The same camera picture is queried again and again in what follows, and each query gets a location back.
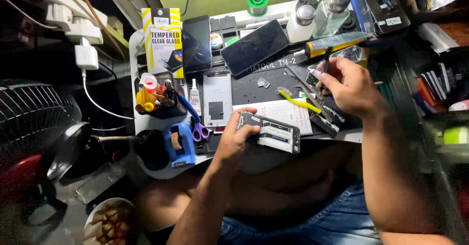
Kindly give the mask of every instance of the cleaning brush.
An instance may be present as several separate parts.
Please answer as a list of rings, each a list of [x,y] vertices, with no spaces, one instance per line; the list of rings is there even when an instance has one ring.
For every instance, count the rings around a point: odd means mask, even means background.
[[[313,110],[314,112],[316,112],[318,114],[321,113],[321,110],[319,108],[313,106],[312,104],[309,104],[309,103],[306,103],[306,102],[296,101],[293,98],[291,98],[293,93],[290,92],[290,90],[286,89],[285,87],[281,87],[281,86],[277,87],[277,92],[293,104],[307,107],[307,108]]]

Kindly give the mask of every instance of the purple scissors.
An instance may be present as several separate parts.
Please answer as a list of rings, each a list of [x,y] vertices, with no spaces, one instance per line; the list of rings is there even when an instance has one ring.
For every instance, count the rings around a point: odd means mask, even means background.
[[[210,135],[210,130],[206,126],[200,124],[201,119],[199,115],[194,110],[192,105],[189,104],[186,98],[181,94],[179,94],[178,97],[179,97],[179,102],[191,113],[192,117],[194,118],[194,121],[196,122],[194,124],[194,131],[192,132],[192,138],[197,142],[201,141],[202,138],[207,139],[208,136]]]

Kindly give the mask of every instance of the mesh pen holder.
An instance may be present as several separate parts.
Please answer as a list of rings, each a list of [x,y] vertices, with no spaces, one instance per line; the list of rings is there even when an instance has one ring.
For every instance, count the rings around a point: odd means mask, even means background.
[[[173,82],[174,89],[179,94],[182,94],[183,96],[185,95],[184,89],[182,88],[182,86],[179,85],[179,82],[174,81],[172,73],[163,72],[163,73],[157,73],[157,74],[153,74],[153,75],[156,77],[156,80],[158,81],[158,83],[163,83],[167,79],[171,80]],[[137,93],[144,88],[144,86],[142,84],[140,84],[140,77],[141,77],[141,75],[139,75],[139,77],[134,80],[135,92],[136,92],[135,95],[137,95]],[[150,115],[150,116],[156,117],[158,119],[168,119],[168,118],[173,118],[173,117],[185,116],[187,114],[187,110],[179,102],[179,99],[176,96],[174,98],[174,105],[172,105],[172,106],[159,108],[159,109],[153,110],[151,112],[138,112],[138,113],[140,115]]]

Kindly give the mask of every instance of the barcode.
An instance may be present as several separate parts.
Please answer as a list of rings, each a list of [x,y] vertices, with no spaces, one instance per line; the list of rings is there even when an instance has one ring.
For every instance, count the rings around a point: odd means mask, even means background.
[[[154,20],[155,25],[169,25],[168,18],[155,18]]]
[[[391,26],[391,25],[396,25],[396,24],[401,24],[402,21],[401,21],[401,17],[395,17],[395,18],[390,18],[390,19],[387,19],[386,20],[386,24],[388,26]]]

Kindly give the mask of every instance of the phone screen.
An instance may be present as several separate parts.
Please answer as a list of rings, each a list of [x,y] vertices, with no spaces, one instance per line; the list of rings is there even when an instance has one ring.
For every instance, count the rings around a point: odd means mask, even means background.
[[[271,20],[221,50],[220,55],[236,76],[282,50],[290,41],[278,20]]]
[[[186,72],[210,69],[212,66],[208,15],[183,21],[182,57]]]

